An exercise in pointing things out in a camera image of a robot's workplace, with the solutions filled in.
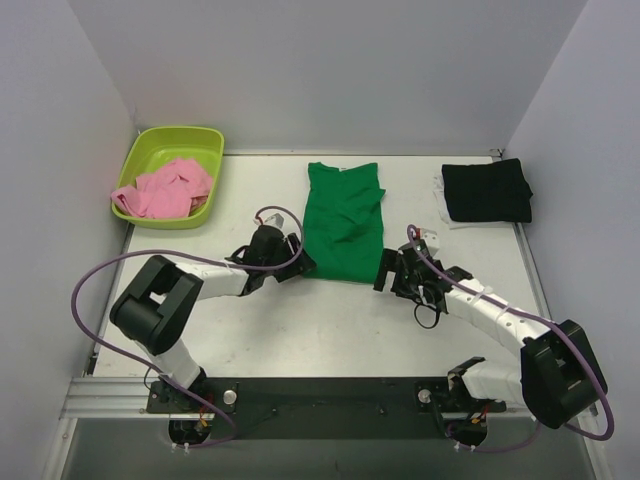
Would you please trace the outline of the white t shirt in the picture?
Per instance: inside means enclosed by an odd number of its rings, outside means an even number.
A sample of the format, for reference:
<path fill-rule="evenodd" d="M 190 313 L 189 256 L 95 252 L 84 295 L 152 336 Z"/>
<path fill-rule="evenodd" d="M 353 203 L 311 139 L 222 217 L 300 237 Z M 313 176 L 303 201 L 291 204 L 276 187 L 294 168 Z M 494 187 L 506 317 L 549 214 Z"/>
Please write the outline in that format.
<path fill-rule="evenodd" d="M 507 222 L 458 222 L 451 218 L 444 195 L 444 180 L 441 173 L 433 177 L 433 195 L 437 204 L 441 220 L 450 230 L 465 228 L 497 228 L 507 225 Z"/>

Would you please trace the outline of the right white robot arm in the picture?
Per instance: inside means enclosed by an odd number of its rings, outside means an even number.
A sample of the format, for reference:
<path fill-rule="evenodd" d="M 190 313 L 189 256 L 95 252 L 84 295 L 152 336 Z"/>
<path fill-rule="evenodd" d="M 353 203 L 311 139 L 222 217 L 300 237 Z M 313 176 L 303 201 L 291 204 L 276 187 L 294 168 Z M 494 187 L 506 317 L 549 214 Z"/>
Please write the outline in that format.
<path fill-rule="evenodd" d="M 393 278 L 393 294 L 450 315 L 491 337 L 510 352 L 516 367 L 473 357 L 447 374 L 448 400 L 458 408 L 487 401 L 526 407 L 557 429 L 600 401 L 607 384 L 590 342 L 572 320 L 560 324 L 511 306 L 470 272 L 444 269 L 424 242 L 382 253 L 374 288 Z"/>

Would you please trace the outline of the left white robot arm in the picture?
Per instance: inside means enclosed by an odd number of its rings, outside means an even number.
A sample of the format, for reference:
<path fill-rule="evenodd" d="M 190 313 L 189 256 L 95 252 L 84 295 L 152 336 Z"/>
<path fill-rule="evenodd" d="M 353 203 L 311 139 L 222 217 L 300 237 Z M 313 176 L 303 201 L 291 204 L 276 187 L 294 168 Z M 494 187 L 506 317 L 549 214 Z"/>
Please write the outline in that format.
<path fill-rule="evenodd" d="M 223 296 L 243 297 L 272 277 L 282 283 L 316 268 L 294 233 L 277 226 L 257 228 L 249 244 L 223 266 L 175 263 L 151 256 L 112 306 L 109 318 L 135 342 L 160 373 L 170 378 L 169 398 L 183 411 L 204 402 L 204 370 L 193 360 L 182 334 L 195 304 Z"/>

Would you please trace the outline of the green plastic basin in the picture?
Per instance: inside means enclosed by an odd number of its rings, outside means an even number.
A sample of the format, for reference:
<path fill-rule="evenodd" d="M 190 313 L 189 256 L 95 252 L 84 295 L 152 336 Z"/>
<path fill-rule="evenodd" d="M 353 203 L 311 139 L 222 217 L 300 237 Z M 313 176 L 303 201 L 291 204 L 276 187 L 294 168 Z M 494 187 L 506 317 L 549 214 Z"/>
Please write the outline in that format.
<path fill-rule="evenodd" d="M 223 152 L 224 136 L 212 128 L 163 126 L 140 133 L 124 162 L 116 189 L 133 185 L 137 176 L 154 172 L 175 158 L 194 158 L 214 178 L 212 190 L 206 202 L 187 218 L 135 218 L 120 211 L 111 200 L 112 213 L 133 225 L 150 229 L 185 230 L 201 226 L 212 208 Z"/>

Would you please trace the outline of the black t shirt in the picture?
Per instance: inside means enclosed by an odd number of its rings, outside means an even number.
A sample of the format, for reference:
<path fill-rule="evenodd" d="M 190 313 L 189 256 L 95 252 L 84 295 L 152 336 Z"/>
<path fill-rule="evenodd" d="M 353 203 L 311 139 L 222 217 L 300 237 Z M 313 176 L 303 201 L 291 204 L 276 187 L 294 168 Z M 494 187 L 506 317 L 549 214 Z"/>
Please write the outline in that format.
<path fill-rule="evenodd" d="M 441 168 L 450 218 L 462 223 L 530 223 L 533 192 L 518 158 Z"/>

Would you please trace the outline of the green t shirt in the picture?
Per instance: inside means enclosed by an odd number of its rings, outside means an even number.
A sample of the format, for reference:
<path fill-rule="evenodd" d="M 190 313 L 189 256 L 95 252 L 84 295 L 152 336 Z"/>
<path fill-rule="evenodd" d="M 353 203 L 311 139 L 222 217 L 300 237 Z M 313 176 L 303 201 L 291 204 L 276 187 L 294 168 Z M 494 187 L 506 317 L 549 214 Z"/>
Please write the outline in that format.
<path fill-rule="evenodd" d="M 340 169 L 313 162 L 305 206 L 304 249 L 315 261 L 309 278 L 372 284 L 378 272 L 384 225 L 378 165 Z"/>

